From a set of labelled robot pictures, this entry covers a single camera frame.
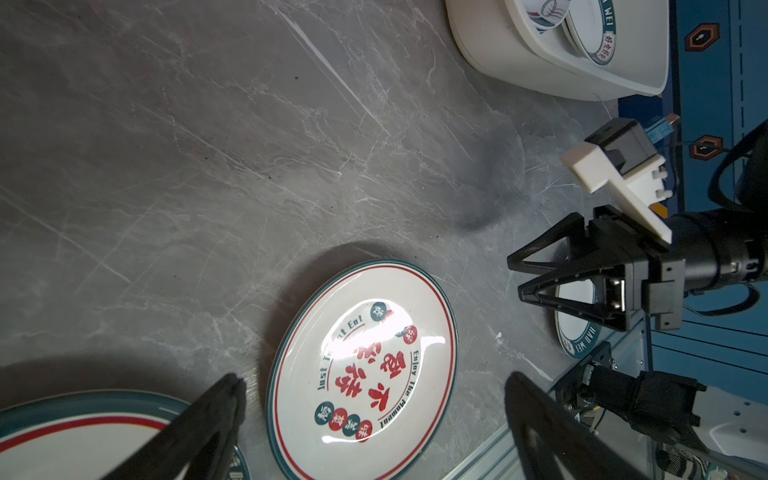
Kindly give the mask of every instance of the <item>teal rim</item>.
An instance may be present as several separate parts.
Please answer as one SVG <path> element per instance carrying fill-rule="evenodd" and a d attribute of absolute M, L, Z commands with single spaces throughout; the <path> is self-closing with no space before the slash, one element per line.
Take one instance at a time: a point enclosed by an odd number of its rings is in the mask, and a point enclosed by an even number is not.
<path fill-rule="evenodd" d="M 597 51 L 589 52 L 589 58 L 598 65 L 608 65 L 616 52 L 616 14 L 613 0 L 600 0 L 603 14 L 603 39 Z"/>
<path fill-rule="evenodd" d="M 598 337 L 600 336 L 600 331 L 602 330 L 602 326 L 599 323 L 587 323 L 587 328 L 584 329 L 584 332 L 576 339 L 564 339 L 562 334 L 560 333 L 560 326 L 558 324 L 558 340 L 560 340 L 560 346 L 562 347 L 563 351 L 565 351 L 568 356 L 574 359 L 583 359 L 590 350 L 592 350 L 593 343 L 596 343 Z M 574 348 L 575 353 L 571 353 L 571 351 L 563 344 L 563 342 L 571 342 L 571 345 Z"/>
<path fill-rule="evenodd" d="M 44 423 L 78 415 L 126 413 L 147 415 L 171 422 L 190 404 L 157 393 L 129 390 L 101 390 L 69 393 L 35 400 L 0 411 L 0 442 L 16 433 Z M 250 472 L 240 448 L 235 446 L 237 461 L 230 465 L 232 478 L 250 479 Z"/>
<path fill-rule="evenodd" d="M 333 286 L 336 283 L 338 283 L 342 278 L 355 273 L 357 270 L 362 270 L 373 265 L 383 265 L 383 264 L 406 266 L 409 269 L 415 270 L 417 273 L 423 275 L 430 283 L 432 283 L 432 285 L 437 289 L 438 293 L 442 297 L 443 301 L 445 301 L 445 305 L 448 307 L 448 312 L 451 317 L 451 327 L 453 328 L 453 342 L 455 345 L 455 355 L 453 357 L 453 362 L 454 362 L 453 375 L 451 375 L 451 388 L 448 392 L 448 397 L 445 399 L 445 406 L 443 407 L 442 412 L 440 413 L 440 417 L 435 423 L 435 428 L 432 430 L 432 433 L 429 435 L 426 441 L 422 444 L 419 451 L 413 456 L 411 461 L 407 465 L 405 465 L 402 468 L 402 470 L 397 472 L 391 478 L 399 478 L 402 474 L 407 472 L 408 469 L 411 468 L 411 466 L 414 463 L 416 463 L 417 460 L 419 460 L 419 457 L 424 452 L 424 450 L 426 450 L 427 445 L 429 445 L 429 443 L 432 441 L 432 438 L 437 433 L 442 423 L 442 420 L 445 417 L 445 411 L 448 409 L 448 405 L 451 401 L 451 397 L 453 396 L 453 386 L 455 385 L 456 370 L 458 366 L 458 332 L 456 331 L 456 321 L 455 321 L 455 317 L 453 316 L 453 309 L 451 308 L 451 303 L 448 301 L 448 297 L 445 295 L 445 292 L 442 291 L 442 288 L 440 287 L 440 285 L 437 282 L 435 282 L 435 279 L 433 279 L 431 275 L 429 275 L 427 272 L 425 272 L 421 268 L 411 263 L 404 262 L 402 260 L 394 260 L 394 259 L 368 260 L 367 262 L 358 263 L 357 265 L 351 266 L 347 270 L 344 270 L 343 272 L 337 274 L 331 280 L 328 280 L 327 282 L 325 282 L 310 297 L 310 299 L 304 303 L 304 305 L 301 307 L 301 310 L 299 310 L 297 315 L 293 318 L 291 326 L 283 336 L 283 340 L 280 342 L 280 347 L 277 350 L 277 354 L 275 355 L 275 361 L 272 365 L 272 370 L 270 371 L 270 383 L 267 386 L 267 391 L 266 391 L 266 433 L 267 433 L 267 437 L 270 440 L 270 449 L 272 450 L 272 456 L 277 461 L 277 464 L 280 467 L 280 470 L 290 480 L 305 480 L 305 479 L 299 477 L 298 475 L 296 475 L 296 473 L 293 472 L 291 467 L 288 465 L 288 462 L 286 462 L 286 459 L 283 457 L 283 454 L 280 452 L 280 447 L 277 445 L 275 425 L 273 421 L 277 371 L 279 370 L 280 365 L 283 363 L 283 360 L 285 359 L 285 353 L 288 347 L 288 342 L 293 337 L 293 334 L 296 332 L 296 329 L 298 328 L 300 320 L 304 317 L 304 315 L 306 315 L 307 310 L 309 310 L 310 306 L 312 306 L 326 291 L 333 288 Z"/>

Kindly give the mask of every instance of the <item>blue wall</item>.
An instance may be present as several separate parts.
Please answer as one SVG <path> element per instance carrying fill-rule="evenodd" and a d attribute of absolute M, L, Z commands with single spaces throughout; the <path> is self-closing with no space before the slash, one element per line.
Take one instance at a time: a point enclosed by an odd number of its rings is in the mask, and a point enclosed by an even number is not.
<path fill-rule="evenodd" d="M 678 36 L 671 41 L 678 42 L 683 141 L 714 135 L 731 147 L 768 117 L 768 41 L 760 24 L 765 18 L 766 0 L 677 0 Z M 705 51 L 685 51 L 685 37 L 702 23 L 720 24 L 720 39 Z M 707 186 L 724 155 L 705 162 L 688 152 L 685 147 L 686 210 L 717 208 Z M 729 196 L 743 169 L 737 163 L 723 175 Z M 768 404 L 768 286 L 757 286 L 763 300 L 751 310 L 715 318 L 686 310 L 681 330 L 653 332 L 654 368 Z M 689 297 L 686 304 L 711 310 L 745 297 L 745 287 L 731 286 Z"/>

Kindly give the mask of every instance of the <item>oval plate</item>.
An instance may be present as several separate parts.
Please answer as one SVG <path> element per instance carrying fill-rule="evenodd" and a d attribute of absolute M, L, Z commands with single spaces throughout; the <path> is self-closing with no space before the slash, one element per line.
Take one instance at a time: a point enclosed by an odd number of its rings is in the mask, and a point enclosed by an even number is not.
<path fill-rule="evenodd" d="M 0 412 L 0 472 L 14 480 L 101 478 L 188 406 L 154 393 L 105 391 L 11 407 Z M 229 478 L 250 479 L 237 447 Z"/>
<path fill-rule="evenodd" d="M 590 280 L 571 282 L 555 289 L 555 295 L 566 300 L 578 300 L 594 303 L 595 288 Z M 554 321 L 558 328 L 558 339 L 565 352 L 575 359 L 587 355 L 592 344 L 600 336 L 601 325 L 588 322 L 567 313 L 554 311 Z"/>
<path fill-rule="evenodd" d="M 267 431 L 283 473 L 396 477 L 437 429 L 457 352 L 448 300 L 418 267 L 374 260 L 330 280 L 296 316 L 270 377 Z"/>

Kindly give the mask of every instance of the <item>red stripe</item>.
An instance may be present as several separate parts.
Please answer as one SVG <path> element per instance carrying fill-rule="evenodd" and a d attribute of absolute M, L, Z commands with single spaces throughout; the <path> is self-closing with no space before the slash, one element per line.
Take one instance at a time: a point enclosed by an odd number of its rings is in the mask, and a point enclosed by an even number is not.
<path fill-rule="evenodd" d="M 357 330 L 358 328 L 360 328 L 360 327 L 361 327 L 361 326 L 363 326 L 363 325 L 365 325 L 365 323 L 361 323 L 361 324 L 360 324 L 360 326 L 356 326 L 356 327 L 355 327 L 355 329 L 354 329 L 354 330 L 352 330 L 352 332 L 354 332 L 355 330 Z M 344 340 L 348 339 L 348 338 L 349 338 L 349 336 L 350 336 L 350 335 L 352 335 L 352 332 L 349 332 L 349 333 L 347 333 L 347 334 L 346 334 L 346 336 L 344 337 Z"/>
<path fill-rule="evenodd" d="M 331 359 L 331 363 L 328 364 L 328 375 L 326 375 L 326 391 L 331 391 L 331 366 L 333 365 L 333 359 Z"/>
<path fill-rule="evenodd" d="M 12 449 L 17 445 L 29 442 L 30 440 L 39 439 L 42 436 L 50 435 L 52 433 L 61 432 L 62 430 L 76 429 L 79 427 L 85 427 L 88 425 L 100 425 L 105 423 L 117 423 L 124 425 L 142 425 L 151 429 L 162 430 L 165 428 L 164 423 L 156 420 L 142 419 L 138 417 L 95 417 L 92 419 L 80 419 L 70 420 L 69 422 L 57 423 L 56 425 L 49 425 L 41 429 L 32 430 L 31 432 L 22 433 L 12 439 L 8 439 L 3 443 L 0 443 L 0 453 L 5 450 Z"/>
<path fill-rule="evenodd" d="M 410 458 L 413 457 L 419 451 L 419 449 L 422 447 L 424 442 L 426 442 L 426 440 L 429 437 L 429 435 L 432 433 L 432 429 L 435 428 L 435 424 L 437 423 L 438 419 L 440 418 L 440 414 L 442 413 L 442 410 L 445 407 L 445 401 L 448 398 L 449 392 L 451 391 L 451 383 L 452 383 L 452 380 L 453 380 L 453 360 L 455 358 L 455 352 L 454 352 L 455 344 L 454 344 L 454 341 L 453 341 L 454 332 L 453 332 L 453 325 L 451 324 L 451 316 L 448 314 L 447 306 L 442 301 L 442 296 L 438 293 L 437 290 L 435 290 L 435 287 L 433 287 L 432 284 L 426 278 L 422 277 L 420 274 L 418 274 L 417 272 L 415 272 L 413 270 L 410 270 L 410 269 L 407 269 L 407 268 L 403 268 L 401 266 L 396 266 L 396 265 L 379 265 L 379 266 L 371 266 L 371 267 L 365 268 L 363 270 L 357 270 L 355 272 L 352 272 L 350 275 L 347 275 L 347 276 L 339 279 L 332 286 L 330 286 L 325 292 L 323 292 L 323 295 L 321 295 L 319 298 L 317 298 L 315 300 L 315 302 L 314 302 L 315 305 L 314 306 L 316 306 L 317 303 L 329 291 L 331 291 L 333 289 L 333 287 L 335 287 L 336 285 L 338 285 L 342 281 L 346 280 L 350 276 L 356 275 L 358 273 L 365 272 L 367 270 L 373 270 L 375 268 L 397 268 L 397 269 L 400 269 L 400 270 L 404 270 L 404 271 L 406 271 L 408 273 L 411 273 L 412 275 L 417 276 L 419 279 L 421 279 L 422 282 L 424 282 L 427 285 L 429 285 L 429 288 L 432 289 L 432 292 L 435 293 L 435 295 L 437 296 L 438 300 L 440 301 L 440 305 L 442 306 L 442 310 L 445 313 L 445 318 L 448 320 L 448 330 L 450 332 L 450 337 L 451 337 L 450 338 L 450 343 L 451 343 L 451 363 L 450 363 L 450 365 L 451 365 L 451 369 L 448 372 L 448 382 L 445 384 L 445 391 L 443 392 L 442 401 L 440 402 L 440 407 L 438 408 L 437 415 L 432 420 L 432 424 L 427 429 L 427 433 L 424 435 L 424 437 L 422 438 L 421 442 L 419 442 L 419 444 L 416 446 L 416 448 L 413 449 L 413 451 L 411 453 L 409 453 L 409 455 L 406 457 L 406 459 L 403 460 L 402 462 L 400 462 L 395 468 L 393 468 L 389 472 L 387 472 L 384 475 L 379 477 L 379 478 L 386 478 L 388 475 L 391 475 L 393 472 L 396 472 L 399 468 L 401 468 L 404 464 L 406 464 L 408 462 L 408 460 L 410 460 Z M 286 353 L 290 349 L 291 343 L 293 343 L 293 340 L 296 338 L 296 332 L 299 331 L 299 327 L 301 327 L 301 324 L 304 323 L 304 320 L 308 317 L 308 315 L 310 314 L 311 311 L 312 311 L 312 309 L 307 310 L 306 313 L 304 314 L 304 317 L 299 322 L 299 325 L 296 326 L 296 330 L 294 330 L 294 336 L 291 337 L 290 341 L 288 342 L 288 345 L 286 346 Z M 282 447 L 282 450 L 285 453 L 286 458 L 288 459 L 290 464 L 293 465 L 293 467 L 296 469 L 296 471 L 299 472 L 304 478 L 306 478 L 306 480 L 314 480 L 312 477 L 307 475 L 301 468 L 299 468 L 299 466 L 294 462 L 293 458 L 291 458 L 291 456 L 288 453 L 288 449 L 286 449 L 285 443 L 283 442 L 283 434 L 280 433 L 280 421 L 277 418 L 277 391 L 280 388 L 280 376 L 283 373 L 283 364 L 284 364 L 284 362 L 280 363 L 280 369 L 277 372 L 277 382 L 275 384 L 275 409 L 274 409 L 274 411 L 275 411 L 275 426 L 276 426 L 276 430 L 277 430 L 277 437 L 280 440 L 280 446 Z"/>

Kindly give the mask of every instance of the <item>red circle logo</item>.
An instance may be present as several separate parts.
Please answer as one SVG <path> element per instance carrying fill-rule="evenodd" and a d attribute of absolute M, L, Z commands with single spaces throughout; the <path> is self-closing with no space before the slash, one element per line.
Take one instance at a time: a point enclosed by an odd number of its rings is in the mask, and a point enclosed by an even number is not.
<path fill-rule="evenodd" d="M 347 418 L 346 410 L 345 409 L 336 409 L 333 412 L 333 416 L 331 417 L 331 421 L 328 422 L 328 426 L 333 430 L 334 432 L 338 432 L 342 428 L 344 428 L 344 425 L 346 425 L 346 418 Z"/>
<path fill-rule="evenodd" d="M 360 422 L 360 428 L 357 430 L 355 438 L 362 443 L 371 436 L 371 432 L 373 432 L 373 424 L 369 420 L 363 420 Z"/>
<path fill-rule="evenodd" d="M 406 328 L 405 334 L 402 336 L 402 341 L 406 343 L 406 345 L 410 345 L 411 343 L 414 343 L 416 341 L 416 338 L 419 336 L 419 331 L 416 329 L 415 326 L 410 325 L 408 328 Z"/>

